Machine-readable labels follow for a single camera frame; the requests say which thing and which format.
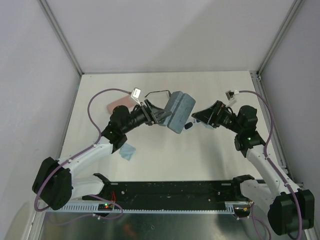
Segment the white frame sunglasses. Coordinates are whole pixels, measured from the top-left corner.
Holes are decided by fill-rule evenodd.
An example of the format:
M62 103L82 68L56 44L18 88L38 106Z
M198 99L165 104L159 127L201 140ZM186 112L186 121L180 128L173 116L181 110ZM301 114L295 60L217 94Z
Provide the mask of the white frame sunglasses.
M183 130L184 130L184 131L189 131L189 130L191 130L193 127L195 127L196 125L197 125L197 122L196 122L196 121L189 121L189 122L187 122L187 123L184 125Z

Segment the blue-grey glasses case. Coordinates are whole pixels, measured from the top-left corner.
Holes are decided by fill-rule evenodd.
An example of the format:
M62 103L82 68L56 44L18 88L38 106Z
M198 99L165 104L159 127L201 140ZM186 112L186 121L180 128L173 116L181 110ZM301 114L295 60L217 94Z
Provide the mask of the blue-grey glasses case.
M176 134L180 134L195 104L196 100L189 94L182 91L173 92L164 108L172 114L161 120L158 125L167 127Z

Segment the light blue cleaning cloth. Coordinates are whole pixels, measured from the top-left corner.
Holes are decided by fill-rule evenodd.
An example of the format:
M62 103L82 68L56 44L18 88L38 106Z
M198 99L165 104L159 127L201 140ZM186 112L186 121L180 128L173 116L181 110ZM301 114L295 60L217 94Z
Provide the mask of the light blue cleaning cloth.
M210 130L214 130L214 129L215 129L215 128L212 127L211 125L205 124L205 123L203 123L203 122L201 122L201 121L199 121L199 120L196 120L196 121L195 121L195 124L204 126L205 128L210 129Z

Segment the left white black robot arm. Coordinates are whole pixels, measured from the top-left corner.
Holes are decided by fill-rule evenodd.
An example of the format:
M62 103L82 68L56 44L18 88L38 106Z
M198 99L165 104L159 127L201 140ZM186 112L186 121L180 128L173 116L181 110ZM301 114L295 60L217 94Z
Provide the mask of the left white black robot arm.
M46 158L32 185L36 194L34 208L40 212L38 200L43 200L47 208L59 210L70 200L95 195L100 200L110 196L108 180L100 173L89 177L76 176L94 162L112 155L127 141L126 134L142 124L158 124L171 116L172 112L153 105L149 100L136 105L132 111L126 106L114 108L109 123L99 131L98 139L86 149L68 158Z

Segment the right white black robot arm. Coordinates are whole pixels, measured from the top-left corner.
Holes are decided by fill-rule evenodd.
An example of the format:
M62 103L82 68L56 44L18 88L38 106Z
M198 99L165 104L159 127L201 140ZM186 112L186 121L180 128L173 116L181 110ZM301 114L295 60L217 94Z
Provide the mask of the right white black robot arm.
M238 114L221 101L191 115L204 125L220 126L234 132L237 151L257 169L265 186L251 176L237 177L239 183L230 188L231 196L242 201L250 199L267 215L269 225L277 235L286 235L314 227L315 197L301 189L267 152L267 144L257 131L257 109L244 105Z

